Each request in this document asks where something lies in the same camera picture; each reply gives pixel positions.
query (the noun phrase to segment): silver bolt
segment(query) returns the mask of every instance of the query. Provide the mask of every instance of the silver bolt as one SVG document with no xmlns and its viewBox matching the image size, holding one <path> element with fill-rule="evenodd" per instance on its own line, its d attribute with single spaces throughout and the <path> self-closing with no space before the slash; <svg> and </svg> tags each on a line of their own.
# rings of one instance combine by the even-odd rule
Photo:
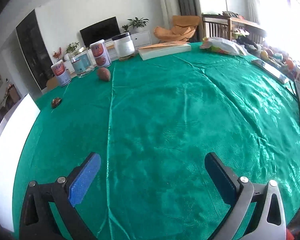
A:
<svg viewBox="0 0 300 240">
<path fill-rule="evenodd" d="M 33 187 L 35 185 L 35 180 L 29 182 L 29 187 Z"/>
<path fill-rule="evenodd" d="M 64 183 L 66 181 L 66 178 L 65 177 L 59 177 L 58 179 L 57 179 L 57 182 L 58 183 Z"/>
<path fill-rule="evenodd" d="M 276 187 L 278 185 L 278 183 L 273 179 L 271 179 L 271 181 L 269 181 L 269 183 L 272 187 Z"/>
<path fill-rule="evenodd" d="M 242 183 L 248 183 L 249 179 L 247 177 L 245 177 L 245 176 L 242 176 L 242 177 L 240 177 L 240 181 Z"/>
</svg>

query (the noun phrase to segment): television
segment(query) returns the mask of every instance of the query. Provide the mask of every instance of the television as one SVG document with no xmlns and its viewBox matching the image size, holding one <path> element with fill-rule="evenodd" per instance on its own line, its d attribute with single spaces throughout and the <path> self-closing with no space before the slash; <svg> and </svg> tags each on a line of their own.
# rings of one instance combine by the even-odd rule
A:
<svg viewBox="0 0 300 240">
<path fill-rule="evenodd" d="M 117 18 L 112 17 L 102 22 L 95 23 L 80 31 L 84 45 L 88 48 L 90 44 L 100 40 L 108 40 L 120 34 Z"/>
</svg>

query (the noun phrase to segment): dining table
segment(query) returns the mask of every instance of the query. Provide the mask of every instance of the dining table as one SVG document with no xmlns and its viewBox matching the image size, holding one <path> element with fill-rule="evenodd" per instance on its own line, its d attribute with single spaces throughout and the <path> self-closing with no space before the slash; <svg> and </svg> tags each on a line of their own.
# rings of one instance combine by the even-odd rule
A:
<svg viewBox="0 0 300 240">
<path fill-rule="evenodd" d="M 254 183 L 275 180 L 289 223 L 300 207 L 297 99 L 253 65 L 254 56 L 209 52 L 201 44 L 145 61 L 115 60 L 109 82 L 95 70 L 36 101 L 41 112 L 14 181 L 16 237 L 28 183 L 67 176 L 91 152 L 100 155 L 101 168 L 75 208 L 99 240 L 207 239 L 230 208 L 205 169 L 209 152 Z M 62 101 L 52 108 L 57 97 Z"/>
</svg>

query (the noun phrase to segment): book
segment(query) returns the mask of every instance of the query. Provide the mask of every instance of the book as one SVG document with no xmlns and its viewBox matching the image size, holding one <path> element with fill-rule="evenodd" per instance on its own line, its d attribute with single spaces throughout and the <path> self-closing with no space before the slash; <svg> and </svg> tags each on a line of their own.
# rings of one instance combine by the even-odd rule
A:
<svg viewBox="0 0 300 240">
<path fill-rule="evenodd" d="M 184 41 L 172 41 L 141 47 L 138 49 L 142 60 L 191 51 L 191 45 Z"/>
</svg>

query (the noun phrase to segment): snack bag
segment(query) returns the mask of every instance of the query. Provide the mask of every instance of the snack bag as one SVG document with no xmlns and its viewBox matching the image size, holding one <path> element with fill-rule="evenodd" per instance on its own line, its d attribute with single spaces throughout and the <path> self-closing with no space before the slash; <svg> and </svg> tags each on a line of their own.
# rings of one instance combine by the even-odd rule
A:
<svg viewBox="0 0 300 240">
<path fill-rule="evenodd" d="M 212 52 L 233 56 L 247 55 L 245 49 L 237 43 L 219 37 L 204 38 L 200 49 L 210 49 Z"/>
</svg>

